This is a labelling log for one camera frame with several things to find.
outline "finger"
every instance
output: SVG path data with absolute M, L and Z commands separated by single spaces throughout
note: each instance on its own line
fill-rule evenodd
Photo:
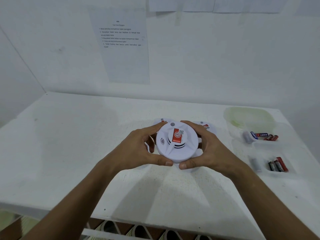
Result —
M 154 151 L 155 151 L 155 143 L 153 142 L 153 139 L 150 136 L 149 136 L 148 140 L 146 141 L 146 143 L 149 146 L 149 151 L 151 153 L 154 153 Z
M 181 162 L 179 164 L 179 169 L 184 170 L 201 166 L 206 166 L 206 160 L 203 154 L 201 156 L 192 157 L 186 161 Z
M 152 134 L 152 135 L 150 135 L 150 136 L 151 136 L 151 138 L 153 139 L 154 144 L 156 145 L 156 144 L 157 144 L 157 143 L 156 143 L 157 133 L 154 133 L 154 134 Z
M 199 124 L 195 124 L 191 121 L 188 121 L 188 120 L 182 120 L 181 122 L 187 124 L 187 125 L 190 125 L 192 129 L 195 130 L 195 132 L 201 136 L 203 136 L 205 133 L 207 133 L 207 130 L 205 127 L 203 127 L 202 125 L 199 125 Z
M 165 124 L 167 124 L 167 122 L 160 122 L 158 124 L 143 128 L 142 130 L 144 130 L 144 132 L 147 133 L 148 136 L 150 136 L 150 135 L 153 135 L 153 134 L 157 133 L 157 131 L 159 131 L 160 128 L 162 126 L 164 126 Z
M 159 154 L 151 154 L 147 155 L 147 160 L 149 164 L 160 165 L 160 166 L 172 166 L 174 163 L 169 158 Z

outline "fingernail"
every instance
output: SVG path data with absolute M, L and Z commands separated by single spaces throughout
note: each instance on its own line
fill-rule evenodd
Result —
M 171 161 L 166 161 L 166 162 L 165 162 L 165 165 L 166 165 L 166 166 L 172 166 L 173 163 L 172 163 Z
M 186 164 L 184 163 L 184 164 L 181 164 L 181 165 L 179 166 L 179 168 L 180 168 L 181 170 L 184 170 L 184 169 L 187 169 L 187 166 L 186 166 Z

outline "white wall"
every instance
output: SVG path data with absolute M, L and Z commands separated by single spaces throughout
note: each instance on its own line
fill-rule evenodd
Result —
M 145 0 L 0 0 L 0 25 L 48 91 L 279 108 L 320 150 L 320 19 L 281 14 L 148 13 L 150 85 L 109 83 L 87 5 Z
M 0 29 L 0 127 L 45 91 Z

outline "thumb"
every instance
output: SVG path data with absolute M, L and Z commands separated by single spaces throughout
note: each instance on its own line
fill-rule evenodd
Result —
M 169 158 L 159 154 L 149 153 L 148 155 L 148 163 L 160 166 L 172 166 L 174 163 Z
M 205 166 L 205 158 L 203 155 L 192 157 L 186 161 L 180 162 L 179 169 L 184 170 L 184 169 L 196 168 L 201 166 Z

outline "smoke detector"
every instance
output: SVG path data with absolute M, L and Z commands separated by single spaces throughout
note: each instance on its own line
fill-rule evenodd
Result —
M 158 152 L 174 163 L 192 157 L 198 149 L 197 133 L 185 123 L 170 119 L 165 121 L 168 123 L 161 127 L 156 137 Z

